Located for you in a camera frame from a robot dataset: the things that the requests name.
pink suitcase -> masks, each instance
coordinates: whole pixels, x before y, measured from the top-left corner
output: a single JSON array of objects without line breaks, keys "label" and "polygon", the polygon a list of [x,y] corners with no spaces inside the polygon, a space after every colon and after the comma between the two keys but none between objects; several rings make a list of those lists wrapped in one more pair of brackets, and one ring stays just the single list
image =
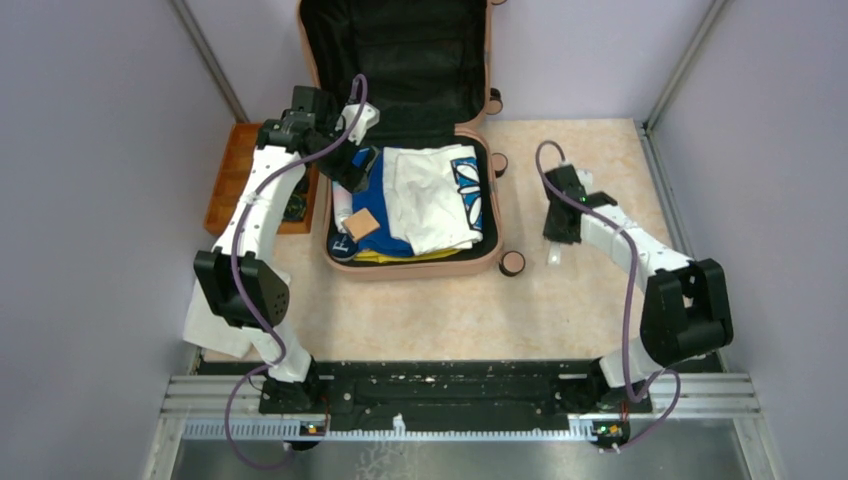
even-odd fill
[{"label": "pink suitcase", "polygon": [[[368,102],[380,123],[364,145],[435,148],[474,147],[483,200],[483,240],[443,259],[414,263],[370,263],[324,256],[339,272],[361,280],[469,275],[501,260],[503,236],[496,173],[506,157],[491,154],[476,130],[486,114],[503,107],[489,85],[494,0],[301,0],[301,44],[315,86],[343,102],[351,81],[364,73]],[[324,236],[338,233],[327,188]]]}]

metal track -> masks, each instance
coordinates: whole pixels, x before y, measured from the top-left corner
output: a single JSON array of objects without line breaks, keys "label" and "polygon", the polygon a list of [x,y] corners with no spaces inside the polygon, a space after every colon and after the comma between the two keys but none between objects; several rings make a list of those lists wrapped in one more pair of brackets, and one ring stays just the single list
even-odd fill
[{"label": "metal track", "polygon": [[[742,373],[692,373],[681,374],[681,398],[671,414],[677,419],[734,419],[759,418],[760,404],[747,374]],[[171,377],[165,401],[162,404],[163,418],[186,418],[217,421],[222,424],[227,397],[236,381],[236,376],[175,376]],[[254,377],[253,383],[261,388],[263,377]],[[656,418],[671,404],[676,384],[670,377],[660,377],[651,386],[650,395],[653,413],[631,414],[634,419]],[[237,419],[271,419],[273,425],[285,425],[281,419],[293,421],[323,420],[323,415],[271,416],[259,413],[260,393],[245,384],[239,389],[233,402],[231,416]],[[615,420],[617,413],[592,413],[569,415],[569,421],[580,425],[583,420]],[[511,432],[499,432],[505,435]],[[343,437],[345,432],[331,432]]]},{"label": "metal track", "polygon": [[[267,440],[286,442],[576,442],[595,441],[592,420],[571,422],[568,430],[530,432],[409,432],[402,419],[395,420],[393,430],[334,432],[332,428],[326,435],[302,435],[301,427],[306,420],[268,418],[239,418],[230,421],[230,431],[235,440]],[[185,440],[224,440],[224,423],[221,419],[189,419],[183,432]]]}]

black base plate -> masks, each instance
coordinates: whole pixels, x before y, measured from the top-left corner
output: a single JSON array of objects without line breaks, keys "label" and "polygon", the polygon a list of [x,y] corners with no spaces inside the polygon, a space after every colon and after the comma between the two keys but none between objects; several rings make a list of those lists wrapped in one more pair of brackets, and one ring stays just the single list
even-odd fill
[{"label": "black base plate", "polygon": [[[564,407],[573,382],[589,360],[462,362],[318,362],[318,398],[310,413],[329,412],[332,429],[391,430],[403,415],[407,431],[529,431],[568,428]],[[256,364],[201,362],[199,375],[234,375]],[[714,355],[677,365],[682,372],[719,372]],[[273,399],[261,413],[286,411]],[[630,405],[649,412],[648,399]]]}]

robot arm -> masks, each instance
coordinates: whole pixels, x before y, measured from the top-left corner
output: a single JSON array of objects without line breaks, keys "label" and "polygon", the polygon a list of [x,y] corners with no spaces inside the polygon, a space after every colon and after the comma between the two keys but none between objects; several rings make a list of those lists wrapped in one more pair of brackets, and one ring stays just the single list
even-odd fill
[{"label": "robot arm", "polygon": [[[560,166],[545,176],[569,198],[619,226],[614,229],[548,192],[551,203],[545,222],[546,238],[589,243],[625,272],[630,270],[631,249],[621,232],[626,231],[636,244],[635,284],[645,293],[645,303],[640,335],[629,344],[631,382],[731,342],[727,287],[718,263],[710,259],[695,261],[652,237],[624,213],[615,199],[603,192],[587,193],[592,187],[591,176],[576,171],[574,166]],[[590,396],[596,401],[625,385],[622,355],[622,350],[618,350],[593,362],[588,384],[593,390]]]},{"label": "robot arm", "polygon": [[[359,108],[358,104],[347,105],[339,115],[330,94],[295,87],[292,108],[281,119],[266,121],[259,130],[251,173],[226,230],[210,251],[202,250],[195,256],[195,273],[211,312],[223,317],[230,327],[241,329],[262,359],[274,365],[269,376],[282,382],[304,382],[312,358],[300,346],[289,323],[283,322],[291,278],[269,266],[274,238],[285,207],[306,171],[301,155],[318,152],[335,141],[338,133],[352,124]],[[378,121],[379,111],[366,104],[347,141],[318,159],[318,169],[351,191],[366,185],[373,159],[359,165],[353,165],[351,159],[367,129]],[[278,175],[282,169],[287,170]],[[247,217],[240,225],[238,221],[248,206]],[[239,251],[233,252],[239,228]],[[279,343],[256,321],[235,286],[230,266],[233,255],[248,296],[286,347],[286,355],[278,364],[275,362],[282,354]]]}]

white cloth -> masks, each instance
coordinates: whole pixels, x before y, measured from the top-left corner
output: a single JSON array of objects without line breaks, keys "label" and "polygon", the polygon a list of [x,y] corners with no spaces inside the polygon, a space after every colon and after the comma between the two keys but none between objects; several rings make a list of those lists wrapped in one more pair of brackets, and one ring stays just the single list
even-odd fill
[{"label": "white cloth", "polygon": [[227,322],[212,313],[209,302],[200,288],[200,283],[194,281],[191,293],[191,303],[186,313],[183,340],[198,347],[208,348],[227,355],[241,358],[250,351],[250,339],[238,328],[227,325]]},{"label": "white cloth", "polygon": [[[471,185],[461,186],[459,176]],[[383,195],[392,237],[415,255],[447,248],[468,249],[483,239],[479,178],[474,147],[383,149]],[[463,195],[476,196],[466,207]]]}]

